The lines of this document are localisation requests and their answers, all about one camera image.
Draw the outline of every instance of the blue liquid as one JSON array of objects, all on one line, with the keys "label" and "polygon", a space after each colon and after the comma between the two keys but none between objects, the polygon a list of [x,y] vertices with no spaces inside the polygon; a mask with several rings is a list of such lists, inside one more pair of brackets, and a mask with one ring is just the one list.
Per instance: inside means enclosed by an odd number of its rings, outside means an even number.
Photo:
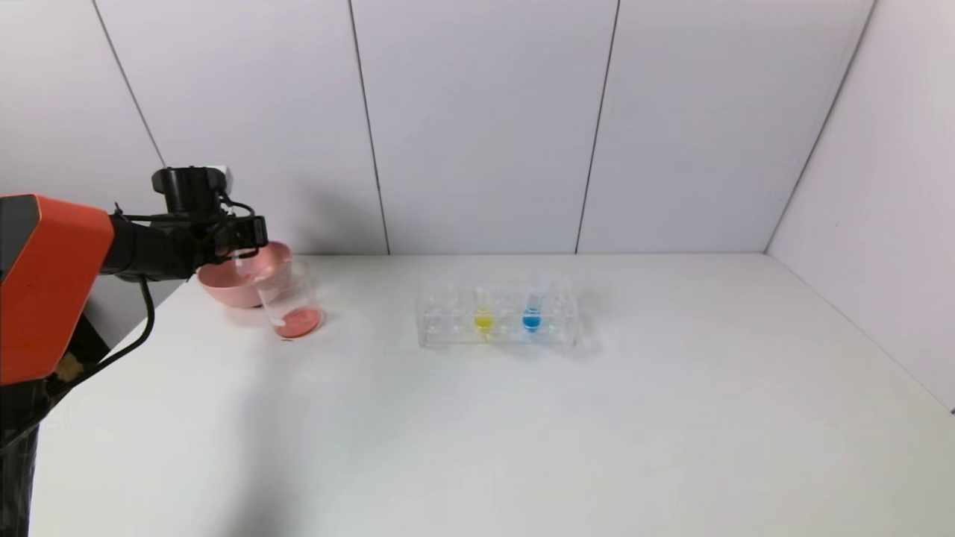
[{"label": "blue liquid", "polygon": [[536,332],[541,327],[541,310],[538,308],[527,308],[524,310],[524,328],[528,332]]}]

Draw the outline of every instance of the white table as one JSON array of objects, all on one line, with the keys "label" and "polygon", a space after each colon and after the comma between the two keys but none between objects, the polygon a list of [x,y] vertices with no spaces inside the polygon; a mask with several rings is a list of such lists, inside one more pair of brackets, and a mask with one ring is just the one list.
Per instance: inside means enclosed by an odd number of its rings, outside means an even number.
[{"label": "white table", "polygon": [[[771,258],[308,262],[319,332],[193,281],[56,408],[32,535],[955,535],[955,418]],[[417,347],[422,283],[540,271],[578,347]]]}]

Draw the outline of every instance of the panel seam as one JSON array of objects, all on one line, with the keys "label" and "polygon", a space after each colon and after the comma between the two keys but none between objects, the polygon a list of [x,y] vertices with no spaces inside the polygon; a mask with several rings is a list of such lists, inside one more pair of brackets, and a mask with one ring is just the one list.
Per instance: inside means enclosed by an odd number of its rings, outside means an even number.
[{"label": "panel seam", "polygon": [[126,70],[122,68],[122,62],[119,61],[119,54],[117,54],[116,46],[113,45],[113,38],[110,37],[110,33],[106,30],[106,23],[103,22],[103,15],[99,12],[99,5],[96,3],[96,0],[90,0],[93,3],[93,9],[96,11],[96,18],[99,20],[99,27],[103,29],[103,35],[106,36],[106,43],[110,46],[110,52],[113,53],[113,59],[119,67],[119,73],[122,75],[123,82],[126,83],[126,90],[129,92],[129,97],[133,100],[133,104],[136,106],[136,111],[139,114],[139,120],[142,121],[142,126],[146,129],[146,134],[149,136],[149,141],[153,144],[153,149],[156,150],[156,156],[159,157],[159,162],[162,164],[162,167],[166,167],[166,160],[162,157],[162,153],[159,151],[159,145],[156,143],[156,138],[153,136],[153,131],[149,128],[149,123],[146,122],[146,116],[142,113],[142,108],[139,106],[139,101],[136,99],[136,94],[133,93],[133,86],[129,83],[129,77],[126,75]]},{"label": "panel seam", "polygon": [[378,176],[378,158],[374,152],[374,135],[371,133],[371,114],[368,111],[368,92],[365,91],[365,72],[361,67],[361,53],[358,50],[358,28],[355,26],[355,10],[349,0],[349,17],[351,19],[351,38],[355,46],[355,59],[358,62],[358,80],[361,82],[361,98],[365,105],[365,124],[368,127],[368,143],[371,147],[371,166],[374,169],[374,184],[378,189],[378,208],[381,210],[381,227],[385,232],[385,251],[392,255],[392,244],[388,239],[388,224],[385,221],[385,201],[381,196],[381,180]]},{"label": "panel seam", "polygon": [[590,146],[590,164],[587,166],[587,181],[584,184],[584,203],[581,205],[581,221],[577,225],[577,242],[574,244],[574,253],[581,249],[581,234],[584,231],[584,212],[587,207],[587,193],[590,191],[590,175],[594,169],[594,154],[597,152],[597,136],[600,134],[600,120],[604,113],[604,98],[606,97],[606,81],[610,77],[610,58],[613,57],[613,41],[617,37],[617,19],[620,17],[620,2],[617,0],[617,10],[613,13],[613,30],[610,32],[610,47],[606,53],[606,70],[604,71],[604,88],[600,93],[600,105],[597,107],[597,125],[594,127],[594,141]]}]

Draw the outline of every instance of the test tube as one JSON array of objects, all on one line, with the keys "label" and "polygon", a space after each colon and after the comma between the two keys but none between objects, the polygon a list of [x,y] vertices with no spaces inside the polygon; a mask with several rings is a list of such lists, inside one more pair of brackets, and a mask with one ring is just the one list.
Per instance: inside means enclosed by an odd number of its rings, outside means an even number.
[{"label": "test tube", "polygon": [[494,328],[494,310],[491,292],[487,289],[475,290],[475,327],[480,333],[488,334]]},{"label": "test tube", "polygon": [[524,317],[522,319],[524,329],[530,333],[535,333],[541,328],[541,307],[543,306],[543,292],[531,290],[527,297],[527,306],[524,308]]}]

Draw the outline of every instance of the pink liquid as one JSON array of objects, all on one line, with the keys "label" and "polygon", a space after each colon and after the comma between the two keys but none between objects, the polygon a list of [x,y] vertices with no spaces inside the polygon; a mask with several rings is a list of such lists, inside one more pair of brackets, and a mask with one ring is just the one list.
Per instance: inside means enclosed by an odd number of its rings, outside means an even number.
[{"label": "pink liquid", "polygon": [[284,326],[273,327],[281,337],[301,337],[322,324],[322,312],[314,308],[299,308],[286,313]]}]

